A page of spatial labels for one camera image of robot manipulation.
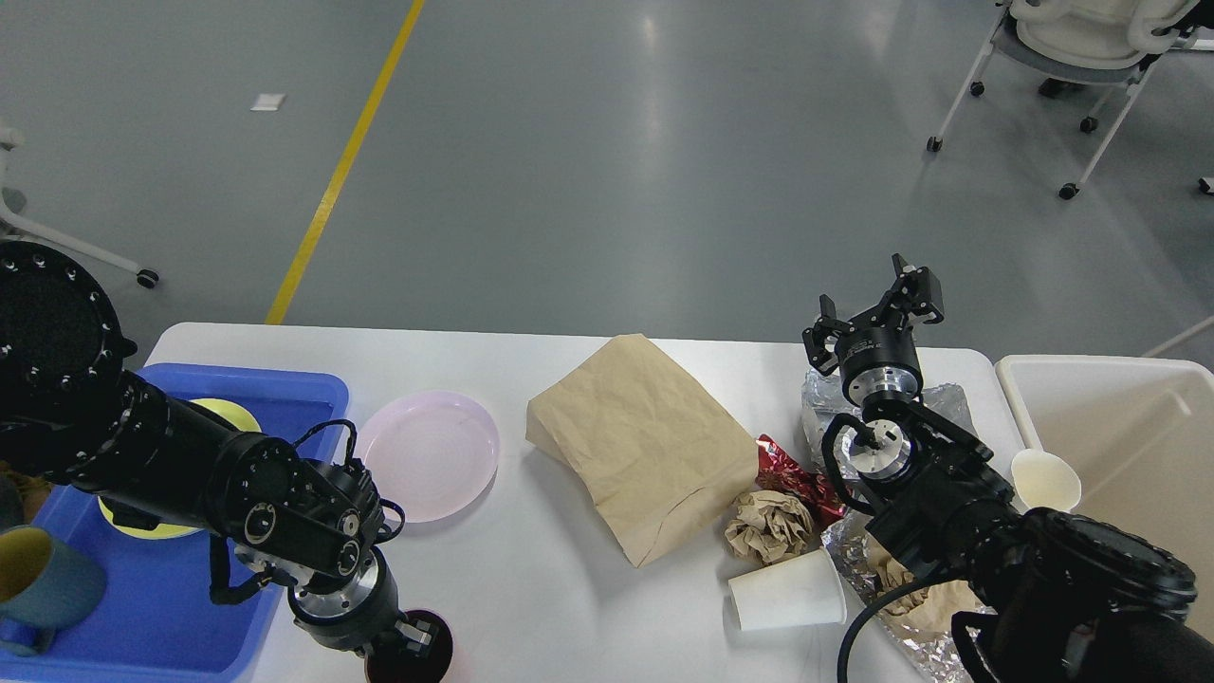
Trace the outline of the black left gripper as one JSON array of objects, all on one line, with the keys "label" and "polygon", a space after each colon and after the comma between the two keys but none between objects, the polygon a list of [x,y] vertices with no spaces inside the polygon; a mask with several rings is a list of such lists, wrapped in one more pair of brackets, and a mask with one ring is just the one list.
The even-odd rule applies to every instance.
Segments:
[{"label": "black left gripper", "polygon": [[395,575],[381,550],[370,550],[351,582],[342,588],[327,594],[291,590],[287,593],[287,605],[294,625],[320,647],[361,650],[382,638],[382,653],[391,658],[426,664],[437,661],[439,617],[404,615],[399,610]]}]

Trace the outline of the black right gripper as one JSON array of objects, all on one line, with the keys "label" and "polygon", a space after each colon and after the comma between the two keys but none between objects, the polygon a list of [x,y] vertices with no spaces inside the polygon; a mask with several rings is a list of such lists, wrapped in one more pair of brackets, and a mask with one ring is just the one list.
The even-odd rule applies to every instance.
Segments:
[{"label": "black right gripper", "polygon": [[935,273],[892,256],[894,284],[877,312],[839,319],[832,297],[819,297],[819,315],[802,329],[811,368],[823,377],[841,374],[844,395],[867,410],[877,402],[914,402],[924,389],[913,328],[944,320],[944,294]]}]

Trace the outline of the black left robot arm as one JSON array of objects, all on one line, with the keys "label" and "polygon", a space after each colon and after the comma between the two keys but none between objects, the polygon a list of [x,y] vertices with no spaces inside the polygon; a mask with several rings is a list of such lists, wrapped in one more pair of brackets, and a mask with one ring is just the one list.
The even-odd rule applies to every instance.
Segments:
[{"label": "black left robot arm", "polygon": [[210,601],[287,590],[300,628],[351,651],[370,682],[441,681],[450,627],[398,605],[381,546],[399,535],[348,432],[339,463],[243,431],[127,371],[135,345],[83,264],[32,241],[2,241],[2,459],[15,471],[117,503],[140,524],[210,536]]}]

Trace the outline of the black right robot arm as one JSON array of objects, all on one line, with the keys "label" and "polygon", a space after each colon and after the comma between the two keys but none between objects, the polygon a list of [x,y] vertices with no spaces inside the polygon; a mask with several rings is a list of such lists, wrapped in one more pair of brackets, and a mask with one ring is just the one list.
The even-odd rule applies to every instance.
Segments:
[{"label": "black right robot arm", "polygon": [[809,363],[838,372],[855,412],[833,416],[819,449],[838,499],[913,575],[847,627],[855,641],[885,607],[949,581],[985,613],[957,611],[952,641],[976,682],[1209,682],[1210,641],[1189,628],[1195,573],[1163,548],[1071,511],[1014,510],[978,436],[921,399],[913,330],[944,319],[938,278],[894,254],[879,302],[843,319],[828,295],[802,329]]}]

